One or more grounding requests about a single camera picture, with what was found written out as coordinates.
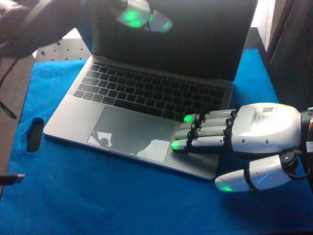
laptop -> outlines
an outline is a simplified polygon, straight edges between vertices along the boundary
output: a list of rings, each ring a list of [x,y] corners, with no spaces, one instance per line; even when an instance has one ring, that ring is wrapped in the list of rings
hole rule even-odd
[[[148,20],[133,14],[138,2],[148,8]],[[92,56],[44,133],[214,178],[219,155],[178,154],[170,143],[185,115],[229,108],[256,3],[128,0],[116,7],[89,1]]]

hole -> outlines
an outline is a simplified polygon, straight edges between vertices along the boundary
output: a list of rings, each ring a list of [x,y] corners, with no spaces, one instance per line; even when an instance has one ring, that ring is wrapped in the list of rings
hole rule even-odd
[[[27,131],[27,152],[34,153],[40,147],[43,135],[44,120],[42,118],[34,118]]]

space bar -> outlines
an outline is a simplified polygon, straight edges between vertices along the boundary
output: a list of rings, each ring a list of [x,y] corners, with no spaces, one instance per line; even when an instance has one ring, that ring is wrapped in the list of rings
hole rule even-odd
[[[162,115],[161,109],[156,109],[156,108],[148,107],[145,105],[135,104],[135,103],[127,102],[127,101],[120,100],[120,99],[116,99],[115,102],[113,103],[113,105],[120,107],[120,108],[130,109],[130,110],[134,110],[137,112],[141,112],[144,114],[150,114],[150,115],[154,115],[154,116],[158,116],[158,117],[160,117]]]

blue cloth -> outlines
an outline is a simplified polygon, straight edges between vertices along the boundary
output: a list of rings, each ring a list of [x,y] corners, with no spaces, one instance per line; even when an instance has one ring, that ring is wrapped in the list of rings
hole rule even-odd
[[[34,118],[47,123],[84,62],[34,66],[8,171],[26,174],[0,200],[0,234],[265,234],[313,230],[307,181],[253,193],[217,190],[150,164],[43,136],[26,151]],[[277,102],[256,50],[245,51],[232,104]],[[218,174],[244,160],[221,156]]]

qr code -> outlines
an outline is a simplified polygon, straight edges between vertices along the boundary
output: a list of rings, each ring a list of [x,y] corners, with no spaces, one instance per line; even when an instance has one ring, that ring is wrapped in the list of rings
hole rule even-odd
[[[269,113],[269,112],[273,112],[273,108],[263,108],[262,113]]]

